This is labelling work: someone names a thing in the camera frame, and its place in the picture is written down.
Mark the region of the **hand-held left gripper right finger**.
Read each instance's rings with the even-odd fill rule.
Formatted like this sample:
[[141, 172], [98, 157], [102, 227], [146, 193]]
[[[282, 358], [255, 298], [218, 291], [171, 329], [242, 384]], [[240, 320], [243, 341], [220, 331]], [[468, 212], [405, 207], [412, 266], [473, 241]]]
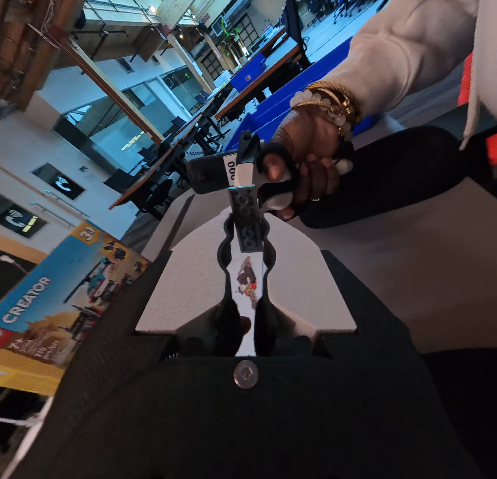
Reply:
[[265, 214], [262, 294], [255, 313], [255, 353], [280, 354], [296, 338], [312, 347], [323, 335], [353, 334], [357, 325], [318, 245]]

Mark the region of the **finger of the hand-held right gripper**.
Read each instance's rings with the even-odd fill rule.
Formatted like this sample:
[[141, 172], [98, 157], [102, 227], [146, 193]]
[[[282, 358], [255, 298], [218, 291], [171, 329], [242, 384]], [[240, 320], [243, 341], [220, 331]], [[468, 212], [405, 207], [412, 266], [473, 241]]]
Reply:
[[245, 187], [253, 185], [254, 162], [239, 163], [235, 169], [233, 187]]

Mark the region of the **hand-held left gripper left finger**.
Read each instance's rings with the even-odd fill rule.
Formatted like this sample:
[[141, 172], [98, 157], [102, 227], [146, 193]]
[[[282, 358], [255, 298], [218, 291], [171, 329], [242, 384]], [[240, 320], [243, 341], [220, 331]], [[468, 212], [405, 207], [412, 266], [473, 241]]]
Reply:
[[242, 322], [227, 271], [232, 240], [227, 208], [173, 247], [135, 331], [171, 335], [181, 346], [199, 339], [208, 354], [235, 355]]

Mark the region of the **dark grey lego plate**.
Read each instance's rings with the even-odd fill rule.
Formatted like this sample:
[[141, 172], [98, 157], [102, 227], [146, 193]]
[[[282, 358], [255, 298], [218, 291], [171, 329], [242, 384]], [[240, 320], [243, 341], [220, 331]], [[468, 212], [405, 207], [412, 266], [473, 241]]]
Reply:
[[228, 189], [241, 253], [263, 252], [261, 221], [257, 191], [254, 184]]

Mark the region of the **person's right forearm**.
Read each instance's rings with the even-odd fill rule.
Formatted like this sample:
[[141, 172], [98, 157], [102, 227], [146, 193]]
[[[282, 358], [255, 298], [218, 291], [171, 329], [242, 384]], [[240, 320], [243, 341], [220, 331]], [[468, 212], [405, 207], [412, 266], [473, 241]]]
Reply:
[[469, 55], [478, 10], [479, 0], [390, 0], [323, 80], [347, 88], [363, 116], [390, 111]]

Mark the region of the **lego box with truck picture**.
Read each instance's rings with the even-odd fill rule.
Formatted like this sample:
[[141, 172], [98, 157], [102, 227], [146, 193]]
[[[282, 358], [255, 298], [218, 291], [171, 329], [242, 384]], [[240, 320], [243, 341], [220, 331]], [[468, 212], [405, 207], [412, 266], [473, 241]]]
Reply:
[[1, 387], [53, 396], [76, 351], [150, 261], [92, 222], [1, 301]]

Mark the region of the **person's right hand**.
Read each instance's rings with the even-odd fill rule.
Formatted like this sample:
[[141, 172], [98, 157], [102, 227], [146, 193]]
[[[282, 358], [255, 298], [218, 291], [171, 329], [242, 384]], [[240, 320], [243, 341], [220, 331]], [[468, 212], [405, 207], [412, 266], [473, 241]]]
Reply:
[[338, 128], [323, 112], [314, 107], [291, 111], [271, 142], [287, 150], [300, 174], [290, 205], [270, 210], [271, 214], [287, 221], [310, 199], [324, 198], [317, 209], [307, 211], [304, 220], [308, 227], [336, 227], [353, 221], [353, 191], [359, 166], [340, 160], [340, 168], [336, 167], [333, 160], [340, 144]]

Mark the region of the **long office desk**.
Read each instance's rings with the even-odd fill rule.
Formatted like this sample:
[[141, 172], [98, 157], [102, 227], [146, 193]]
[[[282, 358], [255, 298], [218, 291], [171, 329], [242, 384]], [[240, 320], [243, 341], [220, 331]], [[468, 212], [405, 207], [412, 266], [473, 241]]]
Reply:
[[170, 143], [164, 140], [159, 148], [164, 148], [165, 152], [108, 209], [112, 210], [126, 203], [133, 203], [137, 209], [147, 212], [150, 206], [149, 200], [152, 198], [154, 189], [158, 186], [161, 177], [172, 169], [173, 164], [181, 164], [184, 153], [193, 144], [200, 119], [201, 114], [197, 114], [178, 130]]

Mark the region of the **open instruction booklet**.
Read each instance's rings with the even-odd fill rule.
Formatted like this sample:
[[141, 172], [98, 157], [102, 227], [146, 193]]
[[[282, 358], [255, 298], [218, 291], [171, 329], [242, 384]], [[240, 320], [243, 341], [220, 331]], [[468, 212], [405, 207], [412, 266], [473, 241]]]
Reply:
[[251, 321], [251, 327], [244, 334], [237, 356], [255, 356], [254, 328], [255, 314], [263, 293], [264, 262], [262, 252], [240, 253], [229, 266], [232, 297], [241, 317]]

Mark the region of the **blue plastic bin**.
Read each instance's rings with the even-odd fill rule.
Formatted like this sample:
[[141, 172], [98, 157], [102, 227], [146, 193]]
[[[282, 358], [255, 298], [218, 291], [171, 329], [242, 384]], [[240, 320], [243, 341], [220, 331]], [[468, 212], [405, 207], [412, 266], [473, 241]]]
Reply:
[[290, 100], [294, 97], [295, 93], [303, 91], [307, 85], [320, 80], [343, 62], [349, 53], [351, 40], [352, 38], [347, 39], [282, 86], [269, 98], [260, 103], [254, 113], [246, 114], [228, 141], [224, 151], [236, 150], [241, 133], [247, 130], [251, 133], [257, 133], [261, 139], [269, 141], [274, 135], [279, 123], [288, 114]]
[[253, 55], [246, 64], [230, 79], [230, 84], [236, 92], [242, 92], [252, 84], [266, 69], [266, 58], [262, 53]]

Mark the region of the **orange-topped desk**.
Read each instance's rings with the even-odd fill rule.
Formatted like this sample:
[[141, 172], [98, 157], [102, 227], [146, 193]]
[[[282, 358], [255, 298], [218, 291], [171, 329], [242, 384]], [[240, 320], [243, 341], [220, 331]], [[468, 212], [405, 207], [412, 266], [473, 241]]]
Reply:
[[231, 91], [219, 110], [214, 114], [214, 119], [221, 121], [224, 118], [233, 120], [237, 114], [242, 114], [245, 106], [261, 97], [264, 90], [269, 87], [278, 74], [290, 63], [299, 63], [304, 58], [304, 50], [294, 38], [290, 37], [284, 27], [260, 48], [260, 52], [267, 54], [265, 68], [242, 91]]

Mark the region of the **black phone icon sign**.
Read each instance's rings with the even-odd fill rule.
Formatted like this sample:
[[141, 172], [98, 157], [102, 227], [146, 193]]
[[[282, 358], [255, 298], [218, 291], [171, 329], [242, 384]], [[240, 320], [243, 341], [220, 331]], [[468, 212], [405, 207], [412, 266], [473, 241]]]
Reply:
[[85, 192], [82, 186], [51, 164], [46, 163], [31, 173], [70, 200], [77, 199]]
[[1, 226], [15, 234], [30, 239], [46, 225], [45, 220], [31, 211], [7, 200], [1, 202]]

